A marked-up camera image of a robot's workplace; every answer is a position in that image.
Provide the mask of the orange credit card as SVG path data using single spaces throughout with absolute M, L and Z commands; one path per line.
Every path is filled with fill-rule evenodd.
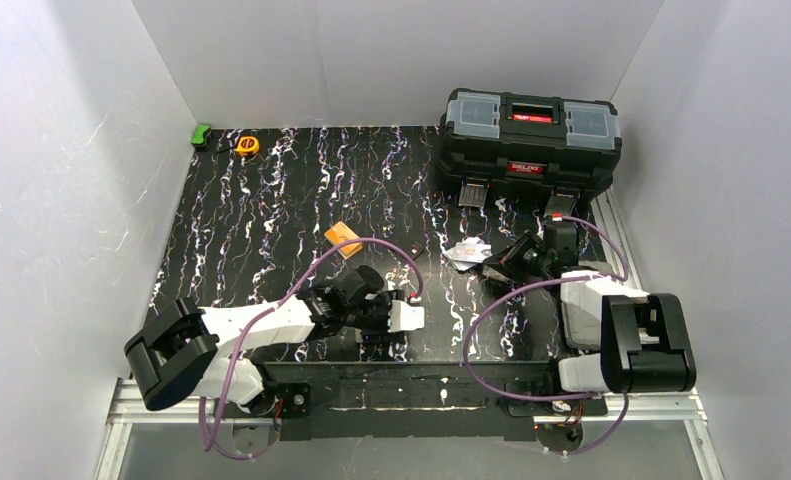
M 337 222 L 326 230 L 324 236 L 334 246 L 359 238 L 359 235 L 342 221 Z M 362 248 L 363 244 L 361 242 L 352 243 L 340 247 L 338 253 L 343 259 L 348 259 L 357 254 Z

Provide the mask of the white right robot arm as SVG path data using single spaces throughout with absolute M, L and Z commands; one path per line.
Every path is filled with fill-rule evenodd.
M 506 300 L 537 289 L 554 291 L 565 332 L 588 336 L 572 343 L 581 355 L 550 362 L 542 394 L 511 392 L 509 398 L 547 401 L 692 390 L 697 367 L 679 298 L 626 285 L 625 258 L 617 273 L 582 265 L 576 250 L 581 226 L 609 247 L 617 246 L 591 222 L 554 214 L 542 237 L 526 233 L 482 264 L 484 275 L 518 283 Z

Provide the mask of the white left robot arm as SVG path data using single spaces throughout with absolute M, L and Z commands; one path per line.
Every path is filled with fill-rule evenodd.
M 361 265 L 336 281 L 318 282 L 285 301 L 200 307 L 176 300 L 125 343 L 124 354 L 145 408 L 161 411 L 199 396 L 249 408 L 268 391 L 263 367 L 247 351 L 328 338 L 344 328 L 386 337 L 423 328 L 425 310 Z

